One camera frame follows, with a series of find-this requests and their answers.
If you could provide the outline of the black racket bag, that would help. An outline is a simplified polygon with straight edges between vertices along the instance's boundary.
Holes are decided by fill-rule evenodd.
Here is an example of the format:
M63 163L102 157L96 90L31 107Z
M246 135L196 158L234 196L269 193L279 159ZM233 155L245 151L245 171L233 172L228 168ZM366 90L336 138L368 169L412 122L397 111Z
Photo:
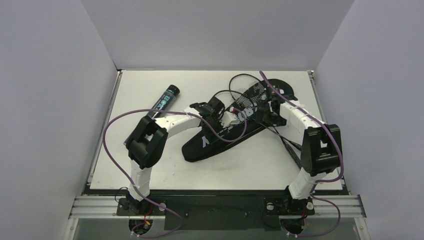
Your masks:
M268 80L276 90L280 90L281 94L289 100L298 100L294 95L293 88L283 80L272 78ZM274 97L272 90L268 89L268 85L262 80L261 84L256 83L254 86L249 87L246 91L242 92L246 94L255 102L255 107L261 101L270 102L277 101L277 96ZM205 160L212 156L218 155L226 150L229 150L232 147L240 144L241 142L247 140L248 138L254 136L255 134L265 130L260 123L255 121L256 110L252 107L247 106L250 102L247 100L239 99L239 96L234 92L232 93L236 98L236 102L226 108L226 110L232 110L233 108L242 110L247 117L247 128L241 139L235 142L224 142L220 139L209 139L205 136L203 130L197 133L192 137L188 142L186 142L182 148L182 155L187 162L194 163L201 160ZM240 115L240 123L236 125L230 125L227 130L228 132L223 136L224 139L233 140L240 136L244 130L244 118ZM282 126L287 124L287 120L282 118Z

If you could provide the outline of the black shuttlecock tube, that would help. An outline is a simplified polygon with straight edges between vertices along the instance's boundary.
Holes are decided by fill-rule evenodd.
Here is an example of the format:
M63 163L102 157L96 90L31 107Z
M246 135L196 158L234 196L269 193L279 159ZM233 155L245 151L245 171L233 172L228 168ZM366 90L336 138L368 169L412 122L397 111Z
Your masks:
M176 101L180 92L181 91L177 86L173 84L169 85L151 109L164 111L168 110Z

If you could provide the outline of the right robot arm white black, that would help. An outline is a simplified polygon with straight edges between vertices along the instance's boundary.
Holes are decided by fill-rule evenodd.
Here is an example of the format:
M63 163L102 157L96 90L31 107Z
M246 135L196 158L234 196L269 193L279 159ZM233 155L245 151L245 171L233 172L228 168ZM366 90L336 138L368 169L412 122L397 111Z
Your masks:
M283 95L278 89L267 89L256 103L257 123L266 127L294 127L302 137L299 172L285 191L283 209L290 215L311 209L311 198L317 185L332 183L342 177L327 175L343 168L341 131L336 124L316 118L293 95Z

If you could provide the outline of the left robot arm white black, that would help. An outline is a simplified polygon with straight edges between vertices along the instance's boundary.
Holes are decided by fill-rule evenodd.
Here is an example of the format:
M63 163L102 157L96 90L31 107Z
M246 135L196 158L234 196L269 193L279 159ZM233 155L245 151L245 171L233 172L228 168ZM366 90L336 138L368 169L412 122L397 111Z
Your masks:
M193 103L181 112L151 118L146 115L126 142L131 160L130 186L126 194L128 208L136 215L145 214L150 203L150 180L153 166L161 159L169 138L188 129L202 127L208 142L212 137L238 121L224 104L213 97L209 102Z

